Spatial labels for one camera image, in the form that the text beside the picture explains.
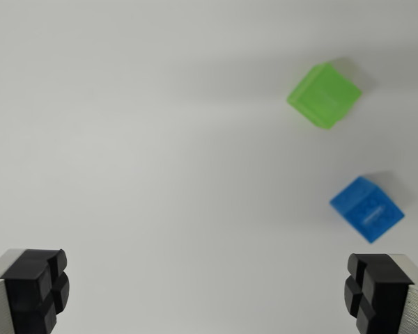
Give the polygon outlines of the gripper right finger with silver black pad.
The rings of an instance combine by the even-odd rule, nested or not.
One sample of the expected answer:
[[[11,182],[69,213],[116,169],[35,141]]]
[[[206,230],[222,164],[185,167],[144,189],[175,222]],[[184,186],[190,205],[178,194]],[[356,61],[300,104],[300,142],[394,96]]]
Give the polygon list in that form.
[[[418,266],[402,254],[348,258],[344,301],[362,334],[418,334]]]

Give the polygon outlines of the gripper left finger with silver black pad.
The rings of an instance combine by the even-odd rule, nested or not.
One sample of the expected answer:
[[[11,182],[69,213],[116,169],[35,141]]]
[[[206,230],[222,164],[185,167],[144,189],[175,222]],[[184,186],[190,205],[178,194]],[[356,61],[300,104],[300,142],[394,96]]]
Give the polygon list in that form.
[[[9,249],[0,257],[0,334],[48,334],[70,293],[65,251]]]

